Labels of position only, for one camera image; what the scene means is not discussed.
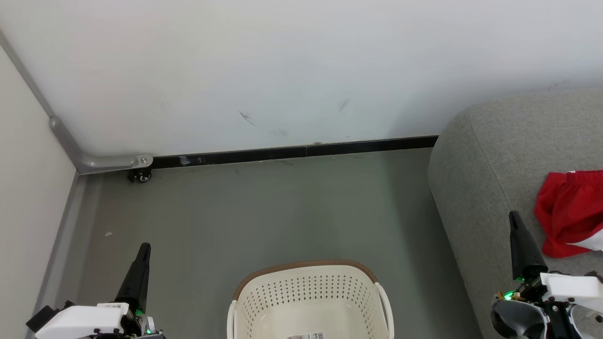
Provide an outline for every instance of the red shorts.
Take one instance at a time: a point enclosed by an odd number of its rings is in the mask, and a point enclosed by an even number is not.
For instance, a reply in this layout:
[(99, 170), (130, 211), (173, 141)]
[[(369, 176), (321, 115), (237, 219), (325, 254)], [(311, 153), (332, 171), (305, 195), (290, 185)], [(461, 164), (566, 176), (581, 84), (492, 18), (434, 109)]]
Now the red shorts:
[(545, 255), (603, 250), (603, 171), (549, 173), (534, 214), (547, 235)]

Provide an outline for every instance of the laundry basket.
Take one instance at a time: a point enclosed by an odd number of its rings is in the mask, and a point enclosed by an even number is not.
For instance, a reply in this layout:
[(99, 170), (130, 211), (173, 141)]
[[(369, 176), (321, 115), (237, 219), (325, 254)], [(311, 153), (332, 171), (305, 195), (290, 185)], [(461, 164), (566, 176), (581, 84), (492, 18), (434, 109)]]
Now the laundry basket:
[(367, 267), (351, 260), (266, 268), (246, 277), (233, 299), (228, 339), (394, 338), (384, 289)]

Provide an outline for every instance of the gray sofa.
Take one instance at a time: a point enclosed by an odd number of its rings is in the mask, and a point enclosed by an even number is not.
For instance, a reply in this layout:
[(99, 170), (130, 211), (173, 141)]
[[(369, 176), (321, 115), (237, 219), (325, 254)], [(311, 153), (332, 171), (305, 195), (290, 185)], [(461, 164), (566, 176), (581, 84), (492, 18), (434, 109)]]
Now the gray sofa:
[[(511, 278), (508, 213), (520, 212), (536, 243), (544, 232), (533, 210), (549, 172), (603, 170), (603, 90), (504, 98), (460, 113), (440, 135), (429, 185), (486, 339), (493, 294)], [(603, 252), (545, 257), (550, 270), (603, 273)], [(603, 324), (577, 309), (578, 328), (603, 338)]]

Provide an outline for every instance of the barcode label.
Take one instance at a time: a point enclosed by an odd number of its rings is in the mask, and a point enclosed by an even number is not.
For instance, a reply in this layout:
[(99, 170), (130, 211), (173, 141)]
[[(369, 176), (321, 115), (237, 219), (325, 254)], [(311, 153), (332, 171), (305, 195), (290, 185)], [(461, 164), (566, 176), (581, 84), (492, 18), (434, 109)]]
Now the barcode label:
[(324, 332), (316, 332), (311, 334), (293, 335), (287, 339), (324, 339)]

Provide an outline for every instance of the basket handle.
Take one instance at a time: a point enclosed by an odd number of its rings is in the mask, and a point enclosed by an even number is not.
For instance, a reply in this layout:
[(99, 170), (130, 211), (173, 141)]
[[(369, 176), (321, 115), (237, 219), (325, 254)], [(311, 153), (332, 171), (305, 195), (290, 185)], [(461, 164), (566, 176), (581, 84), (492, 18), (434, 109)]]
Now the basket handle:
[(387, 331), (390, 333), (390, 339), (394, 339), (394, 316), (391, 312), (390, 300), (380, 283), (376, 282), (375, 286), (377, 286), (379, 296), (381, 297), (381, 301), (383, 302), (383, 306), (385, 308), (385, 315), (387, 317)]
[(235, 304), (236, 300), (232, 300), (228, 308), (228, 319), (226, 320), (226, 338), (235, 339)]

